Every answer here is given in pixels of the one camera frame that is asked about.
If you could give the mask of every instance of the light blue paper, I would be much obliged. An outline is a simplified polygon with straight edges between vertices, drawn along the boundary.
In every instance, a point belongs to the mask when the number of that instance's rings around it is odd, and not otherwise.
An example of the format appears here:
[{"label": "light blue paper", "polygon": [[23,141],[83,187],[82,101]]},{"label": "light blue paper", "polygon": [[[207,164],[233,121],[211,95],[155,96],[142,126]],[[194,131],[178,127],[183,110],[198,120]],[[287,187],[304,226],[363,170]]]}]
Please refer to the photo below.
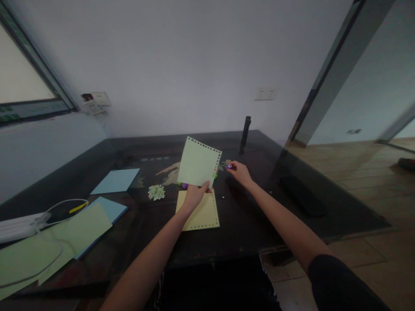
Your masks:
[{"label": "light blue paper", "polygon": [[99,183],[99,185],[96,186],[91,194],[127,191],[139,170],[139,168],[131,168],[126,170],[111,171]]},{"label": "light blue paper", "polygon": [[[115,223],[118,220],[118,218],[120,218],[121,215],[124,214],[124,212],[127,210],[127,207],[126,206],[121,205],[121,204],[118,204],[116,202],[113,202],[113,201],[108,200],[108,199],[103,198],[103,197],[99,197],[98,199],[96,199],[95,201],[93,201],[91,203],[91,205],[87,206],[85,209],[88,209],[91,206],[94,206],[94,204],[96,204],[96,203],[101,204],[102,209],[107,214],[108,220],[112,224]],[[93,246],[97,241],[98,241],[98,239],[96,239],[90,246],[88,246],[87,248],[85,248],[84,250],[82,250],[74,258],[75,259],[78,259],[79,257],[81,257],[82,254],[85,253],[88,249],[90,249],[91,246]]]}]

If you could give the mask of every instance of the black rod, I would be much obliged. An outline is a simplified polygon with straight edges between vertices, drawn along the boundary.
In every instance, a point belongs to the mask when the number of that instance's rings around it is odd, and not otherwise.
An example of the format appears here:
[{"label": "black rod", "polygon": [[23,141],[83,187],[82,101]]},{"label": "black rod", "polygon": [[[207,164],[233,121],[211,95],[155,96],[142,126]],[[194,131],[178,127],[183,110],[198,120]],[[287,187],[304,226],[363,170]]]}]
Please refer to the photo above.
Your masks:
[{"label": "black rod", "polygon": [[251,124],[251,117],[247,116],[245,118],[245,126],[243,128],[241,147],[239,148],[239,154],[243,154],[245,152],[246,139],[248,138],[248,130],[249,130],[250,124]]}]

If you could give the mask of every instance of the electrical outlet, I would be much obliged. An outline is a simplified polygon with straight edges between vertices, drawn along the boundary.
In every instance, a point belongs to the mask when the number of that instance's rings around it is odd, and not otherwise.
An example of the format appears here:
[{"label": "electrical outlet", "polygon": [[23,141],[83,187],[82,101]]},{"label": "electrical outlet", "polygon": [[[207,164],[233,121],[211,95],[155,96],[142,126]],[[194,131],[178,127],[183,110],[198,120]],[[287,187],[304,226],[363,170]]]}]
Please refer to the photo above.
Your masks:
[{"label": "electrical outlet", "polygon": [[97,114],[105,112],[105,109],[101,105],[97,104],[96,101],[94,100],[86,102],[85,104],[83,104],[83,106],[92,115],[97,115]]},{"label": "electrical outlet", "polygon": [[111,102],[105,92],[91,92],[93,100],[100,106],[111,106]]},{"label": "electrical outlet", "polygon": [[274,98],[275,88],[258,88],[255,100],[274,100]]}]

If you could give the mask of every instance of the white power cord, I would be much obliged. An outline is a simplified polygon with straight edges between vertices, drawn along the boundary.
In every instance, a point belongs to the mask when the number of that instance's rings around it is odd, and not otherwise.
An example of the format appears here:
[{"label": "white power cord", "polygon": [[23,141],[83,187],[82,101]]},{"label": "white power cord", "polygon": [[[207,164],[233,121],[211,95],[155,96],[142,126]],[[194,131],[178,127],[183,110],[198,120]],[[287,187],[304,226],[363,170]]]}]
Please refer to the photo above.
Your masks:
[{"label": "white power cord", "polygon": [[[82,208],[82,210],[84,210],[88,205],[89,205],[89,201],[87,201],[87,200],[84,200],[84,199],[70,199],[70,200],[65,200],[65,201],[61,201],[61,202],[59,202],[59,203],[57,203],[57,204],[55,204],[54,206],[52,206],[50,209],[48,209],[46,212],[44,212],[43,213],[43,215],[41,216],[41,217],[39,217],[39,219],[42,219],[42,217],[46,214],[46,213],[48,213],[51,209],[53,209],[53,208],[55,208],[56,206],[58,206],[59,204],[62,204],[62,203],[64,203],[64,202],[68,202],[68,201],[83,201],[83,202],[86,202],[86,205]],[[58,221],[58,222],[53,222],[53,223],[50,223],[50,224],[46,224],[46,227],[49,227],[49,226],[51,226],[51,225],[56,225],[56,224],[58,224],[58,223],[61,223],[61,222],[65,222],[65,221],[67,221],[67,220],[69,220],[69,219],[71,219],[71,218],[73,218],[73,217],[75,217],[76,215],[78,215],[79,213],[77,213],[77,214],[75,214],[75,215],[73,215],[73,216],[71,216],[71,217],[69,217],[69,218],[66,218],[66,219],[64,219],[64,220],[61,220],[61,221]],[[3,289],[3,288],[6,288],[6,287],[9,287],[9,286],[12,286],[12,285],[15,285],[15,284],[19,284],[19,283],[21,283],[21,282],[24,282],[24,281],[27,281],[27,280],[29,280],[29,279],[31,279],[31,278],[33,278],[33,277],[35,277],[35,276],[38,276],[39,274],[41,274],[43,271],[45,271],[47,268],[49,268],[61,255],[62,255],[62,253],[64,252],[64,246],[63,246],[63,244],[61,243],[61,242],[59,242],[58,240],[50,240],[50,239],[48,239],[48,238],[46,238],[44,235],[43,235],[43,233],[40,231],[40,227],[39,227],[39,223],[38,223],[38,221],[36,222],[36,224],[35,224],[35,229],[36,229],[36,232],[37,232],[37,234],[40,236],[40,238],[42,239],[42,240],[44,240],[44,241],[46,241],[46,242],[52,242],[52,243],[56,243],[56,244],[58,244],[59,245],[59,247],[60,247],[60,250],[59,250],[59,254],[46,266],[46,267],[44,267],[42,270],[40,270],[39,272],[37,272],[36,274],[33,274],[33,275],[31,275],[31,276],[28,276],[28,277],[26,277],[26,278],[24,278],[24,279],[20,279],[20,280],[17,280],[17,281],[14,281],[14,282],[10,282],[10,283],[7,283],[7,284],[3,284],[3,285],[0,285],[0,289]]]}]

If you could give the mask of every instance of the wooden floor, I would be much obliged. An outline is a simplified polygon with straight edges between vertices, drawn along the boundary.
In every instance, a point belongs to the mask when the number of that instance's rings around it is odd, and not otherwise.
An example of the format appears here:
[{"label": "wooden floor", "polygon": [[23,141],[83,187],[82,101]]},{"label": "wooden floor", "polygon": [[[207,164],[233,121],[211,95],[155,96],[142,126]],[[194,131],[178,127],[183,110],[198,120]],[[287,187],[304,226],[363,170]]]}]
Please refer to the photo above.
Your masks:
[{"label": "wooden floor", "polygon": [[389,142],[393,145],[415,151],[415,138],[395,138]]},{"label": "wooden floor", "polygon": [[[393,232],[329,247],[392,310],[415,310],[415,174],[396,165],[410,152],[372,142],[286,148],[394,225]],[[283,310],[317,310],[298,262],[274,267],[263,256]]]}]

